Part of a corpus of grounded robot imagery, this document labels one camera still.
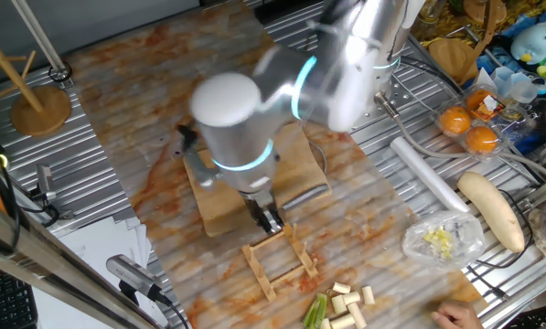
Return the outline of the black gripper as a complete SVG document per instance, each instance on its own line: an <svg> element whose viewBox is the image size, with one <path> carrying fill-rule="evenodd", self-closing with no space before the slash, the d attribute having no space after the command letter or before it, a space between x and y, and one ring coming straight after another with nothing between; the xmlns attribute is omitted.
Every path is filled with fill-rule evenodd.
<svg viewBox="0 0 546 329"><path fill-rule="evenodd" d="M264 189L252 193L240 192L256 225L269 235L276 234L283 229L284 220L277 207L272 189Z"/></svg>

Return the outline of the person hand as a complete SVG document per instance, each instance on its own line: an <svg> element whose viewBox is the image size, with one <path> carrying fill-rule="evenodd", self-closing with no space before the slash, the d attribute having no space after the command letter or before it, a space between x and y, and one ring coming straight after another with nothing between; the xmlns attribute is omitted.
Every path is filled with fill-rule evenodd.
<svg viewBox="0 0 546 329"><path fill-rule="evenodd" d="M431 317L441 329L484 329L474 308L466 302L443 302Z"/></svg>

